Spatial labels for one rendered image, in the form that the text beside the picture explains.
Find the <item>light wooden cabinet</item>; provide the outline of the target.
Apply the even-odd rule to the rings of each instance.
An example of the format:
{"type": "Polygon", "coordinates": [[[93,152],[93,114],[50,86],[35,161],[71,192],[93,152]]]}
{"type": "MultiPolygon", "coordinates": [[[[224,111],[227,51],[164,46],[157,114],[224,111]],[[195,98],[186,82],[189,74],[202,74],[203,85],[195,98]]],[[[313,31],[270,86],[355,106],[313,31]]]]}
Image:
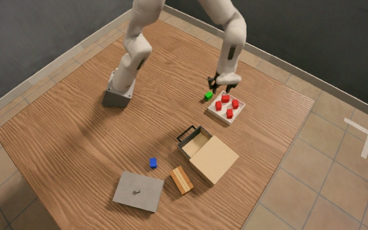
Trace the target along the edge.
{"type": "Polygon", "coordinates": [[[239,155],[202,126],[193,127],[195,131],[181,141],[179,138],[191,128],[177,137],[180,142],[178,150],[189,161],[189,165],[214,187],[239,155]]]}

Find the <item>blue block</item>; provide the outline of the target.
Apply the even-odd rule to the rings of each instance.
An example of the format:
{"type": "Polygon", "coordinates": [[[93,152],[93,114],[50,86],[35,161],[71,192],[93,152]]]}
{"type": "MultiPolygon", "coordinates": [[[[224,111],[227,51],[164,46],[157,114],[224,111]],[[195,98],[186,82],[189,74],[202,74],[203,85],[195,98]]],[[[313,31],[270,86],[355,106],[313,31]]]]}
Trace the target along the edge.
{"type": "Polygon", "coordinates": [[[150,167],[157,168],[156,158],[150,158],[150,167]]]}

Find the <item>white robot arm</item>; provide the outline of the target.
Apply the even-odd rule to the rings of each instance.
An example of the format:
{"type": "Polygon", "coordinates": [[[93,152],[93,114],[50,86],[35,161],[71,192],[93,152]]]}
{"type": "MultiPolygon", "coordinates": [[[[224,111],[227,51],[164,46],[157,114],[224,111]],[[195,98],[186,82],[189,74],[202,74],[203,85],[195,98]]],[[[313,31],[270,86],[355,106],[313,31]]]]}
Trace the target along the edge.
{"type": "MultiPolygon", "coordinates": [[[[223,28],[222,46],[216,67],[220,76],[216,78],[215,83],[237,85],[240,78],[234,74],[239,54],[245,44],[245,22],[229,0],[197,1],[211,21],[223,28]]],[[[142,31],[145,26],[159,19],[164,3],[165,0],[133,0],[130,21],[123,39],[123,46],[128,53],[122,56],[112,77],[112,85],[116,90],[128,91],[140,68],[150,56],[152,47],[142,31]]]]}

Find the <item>grey lid with small knob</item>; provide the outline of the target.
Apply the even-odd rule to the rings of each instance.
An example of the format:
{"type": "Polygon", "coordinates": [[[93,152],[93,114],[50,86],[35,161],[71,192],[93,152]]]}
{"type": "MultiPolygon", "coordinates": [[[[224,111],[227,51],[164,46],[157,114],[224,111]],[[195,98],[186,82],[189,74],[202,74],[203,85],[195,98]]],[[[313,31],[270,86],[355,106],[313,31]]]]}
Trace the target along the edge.
{"type": "Polygon", "coordinates": [[[123,171],[113,201],[156,212],[164,180],[123,171]]]}

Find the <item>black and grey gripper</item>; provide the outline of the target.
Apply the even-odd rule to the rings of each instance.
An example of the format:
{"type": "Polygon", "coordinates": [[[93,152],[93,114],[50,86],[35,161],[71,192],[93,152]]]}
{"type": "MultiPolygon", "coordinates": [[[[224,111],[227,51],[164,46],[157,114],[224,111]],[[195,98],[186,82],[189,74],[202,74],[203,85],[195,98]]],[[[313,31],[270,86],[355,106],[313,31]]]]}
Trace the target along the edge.
{"type": "Polygon", "coordinates": [[[226,95],[229,93],[229,91],[230,91],[230,89],[235,89],[236,88],[236,86],[237,85],[217,85],[216,83],[215,83],[215,80],[216,80],[216,78],[217,77],[219,77],[220,75],[218,75],[218,73],[215,71],[215,76],[214,76],[214,78],[212,78],[212,79],[210,79],[210,78],[207,78],[207,83],[208,83],[208,89],[209,90],[212,90],[212,94],[213,95],[215,95],[215,91],[216,91],[216,89],[218,88],[218,87],[220,87],[220,86],[226,86],[226,95]],[[211,85],[212,84],[212,82],[214,81],[214,84],[213,85],[211,85]]]}

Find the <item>red block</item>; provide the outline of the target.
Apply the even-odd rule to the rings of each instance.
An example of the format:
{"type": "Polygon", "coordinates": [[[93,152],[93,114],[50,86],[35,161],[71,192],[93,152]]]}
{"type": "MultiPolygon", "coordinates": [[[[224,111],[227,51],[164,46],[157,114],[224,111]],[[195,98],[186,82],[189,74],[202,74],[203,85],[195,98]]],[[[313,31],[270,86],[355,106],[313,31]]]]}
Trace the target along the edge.
{"type": "Polygon", "coordinates": [[[238,100],[233,100],[231,103],[233,109],[237,109],[239,107],[238,100]]]}
{"type": "Polygon", "coordinates": [[[223,95],[223,96],[221,97],[221,102],[222,102],[222,103],[228,103],[228,102],[229,102],[229,100],[230,100],[229,95],[223,95]]]}
{"type": "Polygon", "coordinates": [[[221,111],[222,109],[221,101],[215,102],[215,108],[216,108],[216,111],[221,111]]]}
{"type": "Polygon", "coordinates": [[[226,116],[227,116],[227,119],[232,119],[233,118],[233,110],[232,109],[227,109],[226,116]]]}

